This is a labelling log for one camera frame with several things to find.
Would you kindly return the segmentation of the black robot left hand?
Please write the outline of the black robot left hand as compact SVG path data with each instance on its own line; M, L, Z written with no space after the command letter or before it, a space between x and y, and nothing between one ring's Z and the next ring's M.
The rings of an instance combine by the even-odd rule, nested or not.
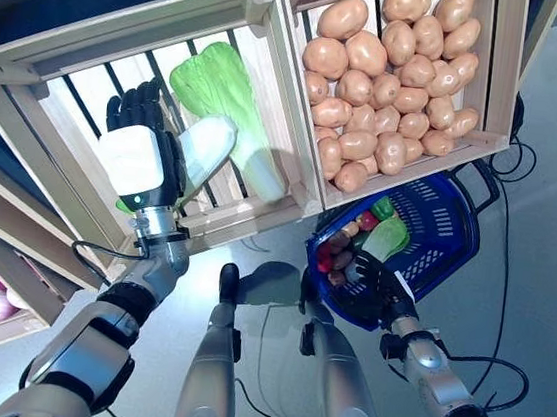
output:
M136 211L173 207L185 191L183 154L166 130L160 83L142 82L106 105L98 156L115 192Z

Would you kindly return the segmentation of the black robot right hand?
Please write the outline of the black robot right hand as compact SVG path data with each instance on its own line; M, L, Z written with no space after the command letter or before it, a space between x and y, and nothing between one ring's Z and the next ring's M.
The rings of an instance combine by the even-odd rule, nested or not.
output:
M356 254L351 264L355 292L343 300L344 313L352 323L388 325L393 305L409 296L406 290L395 273L365 251Z

